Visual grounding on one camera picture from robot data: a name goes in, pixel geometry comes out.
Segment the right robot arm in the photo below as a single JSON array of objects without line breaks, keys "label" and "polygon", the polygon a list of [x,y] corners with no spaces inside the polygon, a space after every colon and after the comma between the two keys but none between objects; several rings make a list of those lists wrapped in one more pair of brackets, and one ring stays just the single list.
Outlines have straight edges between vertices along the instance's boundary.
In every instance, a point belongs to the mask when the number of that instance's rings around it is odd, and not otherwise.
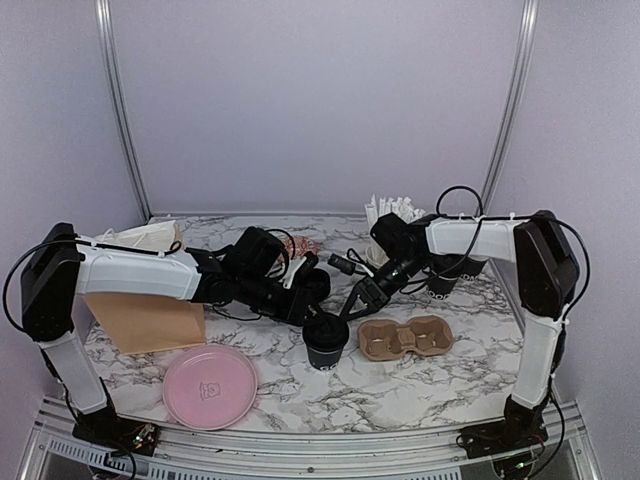
[{"label": "right robot arm", "polygon": [[524,310],[524,346],[515,385],[507,404],[515,407],[495,430],[506,448],[515,448],[534,431],[534,411],[547,398],[559,363],[568,314],[581,298],[580,265],[566,238],[569,226],[547,210],[529,216],[439,216],[411,223],[394,213],[381,216],[370,230],[388,260],[359,280],[340,319],[372,315],[408,286],[431,261],[456,255],[499,259],[515,265]]}]

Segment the brown cardboard cup carrier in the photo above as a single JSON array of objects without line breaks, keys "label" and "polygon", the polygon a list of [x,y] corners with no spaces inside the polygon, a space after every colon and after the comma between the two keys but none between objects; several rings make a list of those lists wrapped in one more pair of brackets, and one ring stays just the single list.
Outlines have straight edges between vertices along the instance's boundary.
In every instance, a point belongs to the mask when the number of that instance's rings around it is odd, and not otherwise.
[{"label": "brown cardboard cup carrier", "polygon": [[373,319],[358,328],[361,353],[370,361],[398,360],[407,353],[421,357],[449,352],[454,336],[441,317],[427,315],[410,318],[406,323],[391,319]]}]

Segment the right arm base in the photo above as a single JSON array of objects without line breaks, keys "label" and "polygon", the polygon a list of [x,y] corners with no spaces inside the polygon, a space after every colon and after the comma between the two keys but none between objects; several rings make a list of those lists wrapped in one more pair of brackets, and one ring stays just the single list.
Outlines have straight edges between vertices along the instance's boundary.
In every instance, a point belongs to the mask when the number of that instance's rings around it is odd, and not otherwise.
[{"label": "right arm base", "polygon": [[501,420],[462,428],[456,444],[465,450],[469,459],[543,445],[548,440],[543,411],[549,399],[546,395],[540,404],[529,409],[509,395]]}]

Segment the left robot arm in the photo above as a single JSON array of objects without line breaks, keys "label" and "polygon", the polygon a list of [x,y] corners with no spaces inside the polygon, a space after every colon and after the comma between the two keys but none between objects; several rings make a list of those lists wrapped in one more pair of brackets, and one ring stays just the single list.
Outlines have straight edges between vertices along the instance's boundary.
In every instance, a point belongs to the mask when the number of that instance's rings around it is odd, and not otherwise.
[{"label": "left robot arm", "polygon": [[55,225],[12,266],[20,277],[21,315],[9,322],[38,344],[70,393],[86,426],[106,445],[125,438],[106,386],[95,373],[72,320],[76,297],[132,294],[191,303],[247,306],[260,317],[307,326],[331,290],[329,274],[314,253],[296,258],[275,230],[251,226],[219,250],[175,241],[151,250],[108,244]]}]

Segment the brown paper bag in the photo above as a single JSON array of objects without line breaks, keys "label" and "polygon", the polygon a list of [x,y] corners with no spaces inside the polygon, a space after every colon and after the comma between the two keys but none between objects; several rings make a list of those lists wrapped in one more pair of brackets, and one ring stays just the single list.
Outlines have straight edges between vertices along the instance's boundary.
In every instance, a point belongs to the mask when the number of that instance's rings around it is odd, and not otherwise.
[{"label": "brown paper bag", "polygon": [[[174,220],[96,237],[100,243],[167,250],[180,240]],[[122,293],[94,293],[84,301],[100,326],[123,354],[152,353],[203,345],[204,309],[200,304],[168,297]]]}]

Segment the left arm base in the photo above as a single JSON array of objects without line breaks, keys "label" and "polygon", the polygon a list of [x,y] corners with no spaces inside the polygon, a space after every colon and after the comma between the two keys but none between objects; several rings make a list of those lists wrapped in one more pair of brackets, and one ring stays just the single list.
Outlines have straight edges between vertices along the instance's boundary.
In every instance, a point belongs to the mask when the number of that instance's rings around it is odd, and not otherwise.
[{"label": "left arm base", "polygon": [[104,408],[92,413],[75,413],[73,436],[87,442],[151,457],[156,449],[158,426],[117,414],[108,400]]}]

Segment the black paper coffee cup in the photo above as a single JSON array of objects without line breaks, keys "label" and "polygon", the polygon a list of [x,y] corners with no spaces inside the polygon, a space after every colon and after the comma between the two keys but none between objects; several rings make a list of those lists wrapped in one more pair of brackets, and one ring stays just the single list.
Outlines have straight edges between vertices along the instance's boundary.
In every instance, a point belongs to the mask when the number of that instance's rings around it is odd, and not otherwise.
[{"label": "black paper coffee cup", "polygon": [[463,270],[462,255],[435,256],[429,265],[429,296],[437,300],[445,299],[452,292]]},{"label": "black paper coffee cup", "polygon": [[307,357],[310,365],[319,371],[333,370],[339,363],[343,354],[344,344],[320,348],[311,344],[306,345]]}]

